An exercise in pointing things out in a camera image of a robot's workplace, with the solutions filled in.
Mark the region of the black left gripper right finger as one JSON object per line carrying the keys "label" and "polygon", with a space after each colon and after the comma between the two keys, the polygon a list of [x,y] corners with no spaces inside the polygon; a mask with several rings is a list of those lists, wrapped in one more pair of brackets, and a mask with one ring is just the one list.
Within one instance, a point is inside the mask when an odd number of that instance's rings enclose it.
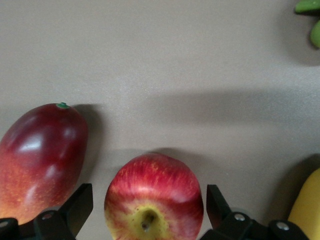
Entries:
{"label": "black left gripper right finger", "polygon": [[272,220],[267,226],[247,214],[233,211],[215,184],[206,188],[206,213],[211,223],[202,240],[307,240],[306,234],[287,220]]}

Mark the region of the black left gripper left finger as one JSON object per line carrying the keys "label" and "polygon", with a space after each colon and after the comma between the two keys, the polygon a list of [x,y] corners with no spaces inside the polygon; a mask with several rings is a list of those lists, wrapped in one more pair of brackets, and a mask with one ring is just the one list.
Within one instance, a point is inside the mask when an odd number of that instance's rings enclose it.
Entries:
{"label": "black left gripper left finger", "polygon": [[18,224],[16,218],[0,220],[2,240],[75,240],[93,210],[93,186],[83,183],[57,209],[46,209],[34,219]]}

